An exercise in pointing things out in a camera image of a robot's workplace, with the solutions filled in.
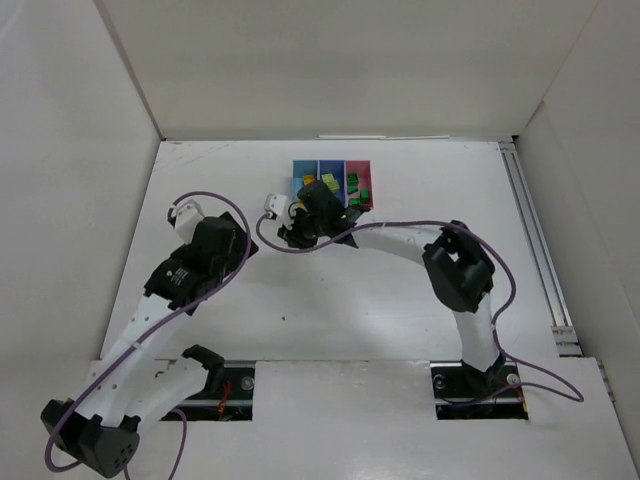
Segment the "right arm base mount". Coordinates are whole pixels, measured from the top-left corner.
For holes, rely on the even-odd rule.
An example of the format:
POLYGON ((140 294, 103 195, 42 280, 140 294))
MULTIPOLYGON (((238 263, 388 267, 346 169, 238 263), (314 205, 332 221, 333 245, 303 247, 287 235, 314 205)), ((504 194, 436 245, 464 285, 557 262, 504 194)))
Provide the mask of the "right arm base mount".
POLYGON ((462 362, 432 362, 431 381, 439 420, 528 420, 517 366, 499 358, 487 373, 462 362))

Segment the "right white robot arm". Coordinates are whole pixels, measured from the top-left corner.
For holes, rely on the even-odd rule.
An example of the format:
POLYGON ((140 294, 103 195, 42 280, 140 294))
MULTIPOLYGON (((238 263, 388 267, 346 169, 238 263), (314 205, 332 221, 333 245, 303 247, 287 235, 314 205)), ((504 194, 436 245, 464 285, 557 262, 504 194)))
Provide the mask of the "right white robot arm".
POLYGON ((346 207, 327 186, 314 181, 298 193, 302 207, 287 210, 277 235, 287 246, 311 249, 323 237, 356 249, 370 249, 423 266, 432 290, 454 315, 462 345, 462 371, 476 396, 497 385, 504 355, 496 346, 490 292, 495 266, 478 241, 453 221, 428 230, 380 223, 358 225, 365 207, 346 207))

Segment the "light green lego brick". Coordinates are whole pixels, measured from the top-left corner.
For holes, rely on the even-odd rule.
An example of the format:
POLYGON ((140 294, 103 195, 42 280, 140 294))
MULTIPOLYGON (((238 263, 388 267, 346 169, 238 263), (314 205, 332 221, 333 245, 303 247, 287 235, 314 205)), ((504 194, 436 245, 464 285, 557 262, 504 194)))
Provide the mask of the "light green lego brick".
POLYGON ((341 187, 338 180, 332 173, 326 173, 321 175, 322 182, 329 188, 332 193, 339 192, 341 187))

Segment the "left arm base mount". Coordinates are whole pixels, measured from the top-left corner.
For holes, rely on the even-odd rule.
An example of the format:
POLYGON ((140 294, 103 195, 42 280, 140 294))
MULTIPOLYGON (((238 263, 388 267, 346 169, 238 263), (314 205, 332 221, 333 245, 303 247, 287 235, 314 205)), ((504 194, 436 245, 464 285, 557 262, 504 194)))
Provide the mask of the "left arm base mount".
POLYGON ((175 406, 175 409, 184 413, 188 421, 252 420, 255 362, 228 361, 200 345, 184 350, 181 359, 194 360, 202 372, 207 372, 200 390, 185 397, 175 406))

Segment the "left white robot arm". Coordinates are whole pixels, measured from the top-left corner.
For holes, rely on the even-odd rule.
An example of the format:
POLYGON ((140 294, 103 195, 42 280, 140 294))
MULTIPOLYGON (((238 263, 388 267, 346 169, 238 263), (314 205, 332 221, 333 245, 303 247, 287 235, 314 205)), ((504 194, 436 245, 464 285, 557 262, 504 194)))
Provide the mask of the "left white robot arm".
POLYGON ((150 274, 100 368, 77 394, 50 400, 40 414, 48 434, 45 464, 52 472, 84 465, 106 479, 126 474, 143 434, 182 400, 216 389, 224 376, 224 358, 198 344, 164 374, 157 374, 155 361, 258 247, 241 212, 206 216, 190 203, 169 219, 182 243, 150 274))

